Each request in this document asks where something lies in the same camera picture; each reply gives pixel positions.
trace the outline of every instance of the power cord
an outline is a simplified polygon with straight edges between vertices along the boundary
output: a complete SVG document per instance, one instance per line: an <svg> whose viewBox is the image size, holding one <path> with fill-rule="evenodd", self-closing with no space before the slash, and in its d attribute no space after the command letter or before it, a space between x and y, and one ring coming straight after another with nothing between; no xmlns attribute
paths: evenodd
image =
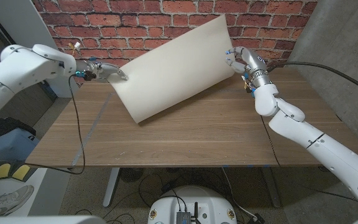
<svg viewBox="0 0 358 224"><path fill-rule="evenodd" d="M85 170L85 151L84 151L84 144L82 142L82 137L81 137L81 129L80 129L80 118L78 116L78 110L77 110L77 105L75 103L75 99L74 99L74 94L73 94L73 90L71 89L71 83L70 83L70 79L72 77L74 77L75 75L71 75L68 78L68 87L70 88L70 93L71 93L71 97L73 98L73 103L74 103L74 109L75 109L75 114L77 117L77 127L78 127L78 136L80 137L80 143L81 143L81 150L82 150L82 156L83 156L83 166L81 168L81 171L79 172L72 172L69 170L63 170L63 169L59 169L59 168L55 168L55 167L50 167L50 166L45 166L45 165L40 165L40 164L32 164L32 163L28 163L25 162L24 165L28 165L28 166L35 166L35 167L42 167L42 168L48 168L48 169L53 169L53 170L57 170L60 172L65 172L67 174L74 174L74 175L80 175L84 172Z"/></svg>
<svg viewBox="0 0 358 224"><path fill-rule="evenodd" d="M326 69L330 72L333 72L337 75L339 75L340 77L343 77L347 80L349 80L350 82L356 84L358 86L358 81L355 80L354 78L351 78L349 77L348 75L336 70L336 69L333 69L329 66L326 66L326 65L320 65L320 64L317 64L317 63L309 63L309 62L284 62L284 63L280 63L280 64L277 64L277 65L274 65L274 66L271 66L267 69L268 72L271 72L273 71L275 68L277 67L280 67L280 66L284 66L284 65L307 65L307 66L313 66L313 67L318 67L318 68L323 68L323 69Z"/></svg>
<svg viewBox="0 0 358 224"><path fill-rule="evenodd" d="M227 182L228 182L228 184L229 184L230 192L231 192L231 195L232 195L233 202L237 205L237 207L239 207L241 210L243 210L246 214L252 216L252 220L253 220L254 222L257 222L257 221L258 221L258 217L256 217L256 215L254 215L254 214L248 212L247 210L245 210L243 207L241 207L241 206L236 202L236 200L234 199L233 189L231 188L231 184L230 184L229 178L227 177L227 174L226 174L226 172L224 171L224 168L223 168L223 167L222 167L222 170L223 170L223 174L224 174L224 176L226 177L226 180L227 180Z"/></svg>

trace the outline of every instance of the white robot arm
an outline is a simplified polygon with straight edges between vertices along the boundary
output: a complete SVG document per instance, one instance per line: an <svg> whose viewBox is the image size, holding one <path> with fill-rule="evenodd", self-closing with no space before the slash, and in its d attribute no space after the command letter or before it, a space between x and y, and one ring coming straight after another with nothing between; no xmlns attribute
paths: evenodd
<svg viewBox="0 0 358 224"><path fill-rule="evenodd" d="M1 52L0 109L16 93L47 78L77 74L105 79L113 73L128 79L118 67L108 63L76 61L69 54L41 44L32 49L10 45Z"/></svg>
<svg viewBox="0 0 358 224"><path fill-rule="evenodd" d="M267 75L264 60L254 51L235 47L226 52L241 55L247 65L227 59L236 71L248 73L255 95L256 112L272 116L269 126L276 133L295 141L341 180L358 199L358 155L305 121L305 114L283 99L276 98L277 87Z"/></svg>

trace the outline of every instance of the sneaker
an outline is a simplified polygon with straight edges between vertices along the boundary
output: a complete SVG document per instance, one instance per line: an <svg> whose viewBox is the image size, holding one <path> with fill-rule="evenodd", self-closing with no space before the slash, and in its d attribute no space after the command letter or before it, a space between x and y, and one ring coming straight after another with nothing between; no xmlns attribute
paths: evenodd
<svg viewBox="0 0 358 224"><path fill-rule="evenodd" d="M19 209L30 198L34 187L27 185L13 193L0 196L0 215L8 215Z"/></svg>

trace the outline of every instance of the cable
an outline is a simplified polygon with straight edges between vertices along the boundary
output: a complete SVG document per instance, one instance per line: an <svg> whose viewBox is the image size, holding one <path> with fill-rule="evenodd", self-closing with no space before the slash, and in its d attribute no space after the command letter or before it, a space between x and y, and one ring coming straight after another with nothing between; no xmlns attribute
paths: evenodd
<svg viewBox="0 0 358 224"><path fill-rule="evenodd" d="M229 187L230 187L230 192L231 192L231 195L232 195L232 198L233 198L233 201L234 203L243 211L245 211L247 214L251 215L253 217L253 220L256 222L258 220L258 217L256 217L254 214L248 212L247 210L245 210L243 207L241 207L237 202L236 200L234 199L234 195L233 195L233 189L231 188L231 184L230 184L230 181L229 181L229 178L227 177L227 174L226 172L224 171L224 168L222 167L222 170L223 170L223 174L226 176L226 180L227 182L229 183Z"/></svg>
<svg viewBox="0 0 358 224"><path fill-rule="evenodd" d="M179 198L178 198L178 195L177 193L175 192L174 189L172 189L173 193L175 194L175 196L177 197L177 200L178 200L178 205L179 205L179 212L181 212L181 208L180 208L180 203L179 203Z"/></svg>
<svg viewBox="0 0 358 224"><path fill-rule="evenodd" d="M262 124L264 124L264 128L265 128L265 131L266 131L268 140L270 141L270 146L272 147L274 158L276 158L276 162L277 162L278 166L281 167L280 162L279 162L278 159L277 159L276 152L274 151L272 139L270 138L269 132L267 131L264 118L263 118L262 116L260 116L260 118L262 119Z"/></svg>
<svg viewBox="0 0 358 224"><path fill-rule="evenodd" d="M306 188L306 189L309 189L309 190L313 190L313 191L315 191L315 192L320 192L320 193L323 193L323 194L333 195L333 196L337 196L337 197L341 197L341 198L344 198L344 199L349 199L349 200L358 202L358 199L346 197L346 196L339 195L339 194L334 194L334 193L331 193L331 192L325 192L325 191L322 191L322 190L312 189L312 188L310 188L310 187L307 187L307 186L304 186L304 185L301 185L301 184L297 184L297 185L299 185L299 186L301 186L301 187L304 187L304 188Z"/></svg>
<svg viewBox="0 0 358 224"><path fill-rule="evenodd" d="M159 199L161 199L161 198L167 198L167 197L175 197L175 198L179 198L184 204L185 204L185 212L187 212L187 206L186 206L186 203L185 203L185 201L181 198L181 197L179 197L179 196L176 196L176 195L167 195L167 196L163 196L163 197L160 197Z"/></svg>
<svg viewBox="0 0 358 224"><path fill-rule="evenodd" d="M143 203L145 203L149 208L151 208L151 205L149 205L149 204L146 202L146 200L143 198L143 196L142 196L142 194L141 194L141 191L140 191L140 188L141 188L141 186L142 186L143 181L144 181L145 179L147 179L148 177L152 176L152 175L156 175L157 177L159 177L159 178L160 178L160 181L161 181L161 186L162 186L162 187L164 186L164 184L163 184L163 182L162 182L162 178L161 178L161 176L158 175L158 174L149 174L149 175L145 176L145 177L141 180L141 182L140 182L140 184L139 184L139 186L138 186L138 193L139 193L139 196L140 196L140 198L142 199Z"/></svg>
<svg viewBox="0 0 358 224"><path fill-rule="evenodd" d="M106 223L109 223L109 222L112 222L112 223L114 223L114 222L119 222L119 223L121 223L121 224L122 224L122 222L118 221L117 219L118 219L118 218L120 218L120 217L122 217L122 216L124 216L124 215L128 215L128 216L130 216L130 218L132 219L132 221L134 222L134 224L136 224L136 222L135 222L135 218L134 218L132 215L130 215L129 213L124 213L124 214L121 214L121 215L119 215L116 219L114 219L114 220L110 220L110 221L107 221Z"/></svg>
<svg viewBox="0 0 358 224"><path fill-rule="evenodd" d="M82 137L81 137L80 118L78 117L77 105L75 104L74 94L73 94L73 90L71 89L71 83L70 83L70 79L72 77L74 77L74 76L75 75L71 75L68 78L68 87L70 88L71 97L73 98L75 114L76 114L76 117L77 117L78 136L80 137L80 143L81 143L81 149L82 149L83 166L82 166L81 171L80 172L72 172L72 171L69 171L69 170L63 170L63 169L50 167L50 166L45 166L45 165L40 165L40 164L32 164L32 163L28 163L28 162L25 162L24 165L48 168L48 169L53 169L53 170L57 170L57 171L60 171L60 172L65 172L67 174L74 174L74 175L80 175L80 174L82 174L84 172L84 170L85 170L85 151L84 151L84 144L82 142Z"/></svg>
<svg viewBox="0 0 358 224"><path fill-rule="evenodd" d="M76 214L78 214L78 213L80 213L82 211L89 212L89 214L92 215L92 212L90 212L88 209L81 209L81 210L77 211L74 215L76 215Z"/></svg>
<svg viewBox="0 0 358 224"><path fill-rule="evenodd" d="M283 65L308 65L308 66L314 66L314 67L319 67L319 68L323 68L323 69L326 69L326 70L329 70L330 72L333 72L347 80L349 80L350 82L356 84L358 86L358 81L355 80L354 78L351 78L347 75L345 75L344 73L336 70L336 69L333 69L331 67L328 67L328 66L325 66L325 65L320 65L320 64L317 64L317 63L309 63L309 62L284 62L284 63L280 63L280 64L277 64L277 65L274 65L270 68L267 69L268 72L271 72L273 71L275 68L279 67L279 66L283 66Z"/></svg>

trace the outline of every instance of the table top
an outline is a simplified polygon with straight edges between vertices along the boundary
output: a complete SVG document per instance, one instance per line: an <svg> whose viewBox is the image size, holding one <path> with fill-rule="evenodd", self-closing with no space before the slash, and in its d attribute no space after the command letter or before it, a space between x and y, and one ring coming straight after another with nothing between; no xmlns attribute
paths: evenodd
<svg viewBox="0 0 358 224"><path fill-rule="evenodd" d="M358 154L358 139L296 70L270 73L280 97L306 120ZM89 82L75 95L86 166L302 166L319 165L301 146L273 132L264 118L277 160L238 74L136 124L113 87ZM26 160L70 167L82 164L72 101Z"/></svg>

